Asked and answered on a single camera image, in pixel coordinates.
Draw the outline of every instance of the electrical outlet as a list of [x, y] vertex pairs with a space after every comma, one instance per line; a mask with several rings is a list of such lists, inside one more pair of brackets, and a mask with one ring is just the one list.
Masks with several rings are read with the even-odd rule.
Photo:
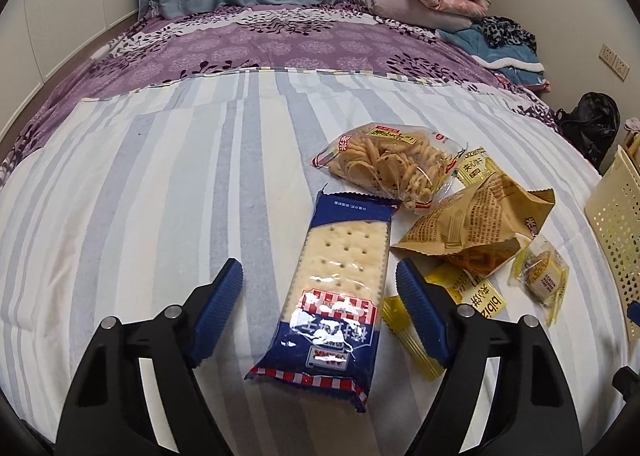
[[600, 58], [613, 68], [613, 63], [616, 61], [618, 56], [613, 53], [613, 50], [609, 48], [609, 46], [603, 44], [602, 49], [600, 50]]
[[613, 63], [613, 71], [618, 74], [623, 81], [626, 80], [626, 76], [629, 75], [629, 66], [626, 62], [624, 62], [620, 57], [617, 57]]

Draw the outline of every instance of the blue wrapper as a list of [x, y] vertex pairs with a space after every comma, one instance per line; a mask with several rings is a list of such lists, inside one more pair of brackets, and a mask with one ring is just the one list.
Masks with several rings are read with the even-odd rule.
[[[390, 223], [399, 205], [361, 194], [318, 193], [274, 337], [246, 378], [268, 376], [366, 410], [380, 336], [378, 308]], [[312, 237], [314, 229], [322, 235]], [[332, 254], [326, 254], [324, 246]], [[373, 264], [367, 255], [374, 256]], [[309, 277], [299, 274], [310, 270]], [[370, 280], [375, 284], [364, 285]]]

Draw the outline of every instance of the blue gripper pad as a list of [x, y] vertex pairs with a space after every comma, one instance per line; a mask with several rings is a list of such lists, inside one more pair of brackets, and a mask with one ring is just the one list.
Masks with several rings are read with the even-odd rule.
[[626, 309], [626, 317], [636, 326], [640, 326], [640, 302], [633, 301]]
[[447, 325], [427, 296], [424, 277], [407, 260], [396, 267], [396, 287], [427, 355], [448, 368], [453, 354], [447, 343]]
[[235, 259], [230, 261], [226, 272], [223, 274], [221, 271], [218, 274], [218, 277], [222, 278], [213, 282], [216, 287], [193, 326], [193, 341], [187, 355], [192, 368], [196, 368], [204, 359], [212, 356], [242, 291], [242, 264]]

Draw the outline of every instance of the snack package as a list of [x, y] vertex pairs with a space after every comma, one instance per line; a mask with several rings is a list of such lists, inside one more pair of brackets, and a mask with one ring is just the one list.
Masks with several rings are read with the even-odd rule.
[[511, 267], [509, 284], [521, 284], [548, 310], [548, 327], [558, 318], [568, 279], [567, 262], [549, 241], [543, 236], [538, 236], [516, 256]]
[[431, 129], [372, 123], [338, 137], [312, 165], [420, 211], [446, 192], [463, 154], [456, 142]]
[[[507, 306], [504, 298], [487, 279], [475, 281], [462, 268], [448, 262], [424, 279], [430, 284], [444, 287], [456, 304], [470, 304], [488, 319], [495, 317]], [[385, 298], [382, 318], [400, 339], [427, 380], [434, 380], [444, 373], [444, 368], [438, 361], [427, 355], [399, 296]]]
[[324, 194], [265, 356], [266, 375], [349, 400], [364, 412], [380, 336], [391, 216], [400, 205], [361, 194]]
[[486, 180], [494, 172], [503, 173], [502, 169], [489, 157], [484, 147], [466, 152], [458, 162], [457, 176], [465, 187]]
[[488, 277], [538, 235], [555, 202], [553, 189], [527, 192], [494, 173], [445, 198], [394, 246]]

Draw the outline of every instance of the bed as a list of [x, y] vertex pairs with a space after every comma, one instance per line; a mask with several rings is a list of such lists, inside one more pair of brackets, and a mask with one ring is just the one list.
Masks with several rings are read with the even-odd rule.
[[[622, 407], [614, 372], [637, 362], [583, 211], [600, 176], [532, 93], [427, 30], [348, 2], [227, 7], [169, 21], [149, 14], [79, 67], [25, 128], [2, 164], [0, 192], [0, 388], [18, 415], [55, 439], [101, 319], [152, 317], [234, 257], [244, 292], [196, 372], [234, 453], [404, 454], [438, 381], [422, 377], [384, 326], [365, 414], [243, 380], [270, 342], [315, 194], [353, 189], [309, 159], [371, 121], [484, 146], [525, 188], [555, 189], [543, 233], [572, 272], [548, 334], [590, 447]], [[392, 240], [414, 219], [398, 214]], [[392, 253], [389, 295], [400, 256]], [[500, 318], [543, 318], [507, 278], [505, 270], [492, 277], [508, 302]], [[466, 446], [481, 437], [496, 374], [492, 361]], [[152, 389], [148, 396], [171, 447], [159, 400]]]

